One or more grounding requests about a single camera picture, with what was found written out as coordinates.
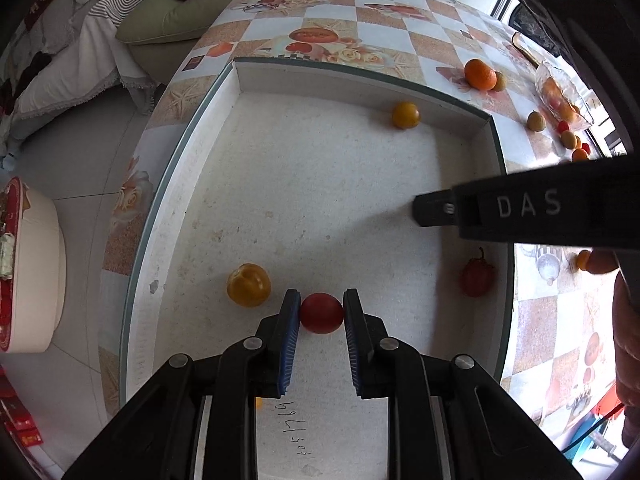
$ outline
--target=white floor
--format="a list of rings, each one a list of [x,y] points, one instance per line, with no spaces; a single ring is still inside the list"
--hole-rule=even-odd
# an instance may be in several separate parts
[[[36,421],[54,478],[108,421],[97,352],[99,271],[111,211],[147,120],[126,90],[113,88],[33,134],[18,158],[15,174],[58,210],[65,306],[46,352],[2,354],[0,364]]]

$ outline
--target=white tray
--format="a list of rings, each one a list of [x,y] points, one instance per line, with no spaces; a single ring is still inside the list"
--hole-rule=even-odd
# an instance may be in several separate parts
[[[420,108],[418,127],[390,124],[402,100]],[[355,287],[391,336],[436,357],[468,352],[499,376],[513,247],[482,244],[497,284],[466,298],[458,276],[479,244],[455,227],[418,227],[410,203],[500,172],[493,121],[451,97],[326,63],[236,60],[185,132],[145,227],[123,331],[126,398],[176,352],[199,359],[253,335],[287,288],[341,300]],[[226,296],[226,277],[244,262],[271,278],[258,308]],[[261,478],[385,478],[386,400],[356,397],[343,328],[300,329],[280,402],[293,402],[291,418],[304,421],[296,435],[313,455],[296,454],[279,402],[266,399],[257,411]]]

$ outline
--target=glass bowl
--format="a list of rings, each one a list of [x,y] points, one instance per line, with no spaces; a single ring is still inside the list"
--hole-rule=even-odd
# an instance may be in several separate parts
[[[558,121],[567,121],[574,131],[593,124],[589,106],[564,70],[543,61],[536,71],[536,90]]]

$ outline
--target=green sofa cushion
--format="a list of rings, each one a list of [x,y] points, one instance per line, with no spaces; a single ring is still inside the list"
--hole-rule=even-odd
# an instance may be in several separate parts
[[[116,38],[128,45],[195,40],[232,0],[143,0],[122,22]]]

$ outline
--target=table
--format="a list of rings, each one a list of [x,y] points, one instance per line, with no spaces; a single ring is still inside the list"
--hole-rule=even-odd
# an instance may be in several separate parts
[[[489,112],[507,170],[523,171],[556,164],[569,153],[551,129],[555,120],[537,97],[533,68],[511,45],[513,32],[453,0],[234,0],[164,92],[130,161],[113,211],[100,286],[100,308],[108,313],[102,317],[110,322],[102,324],[98,335],[108,412],[118,409],[127,285],[140,264],[136,249],[153,193],[186,125],[229,60],[311,59],[430,86]],[[463,67],[475,57],[507,77],[505,91],[480,92],[468,86]],[[546,115],[545,131],[526,129],[532,110]],[[562,433],[614,381],[613,276],[575,272],[575,252],[520,245],[515,250],[513,318],[501,384],[550,436]],[[554,275],[542,278],[545,264],[557,267],[557,262],[560,268],[552,271]]]

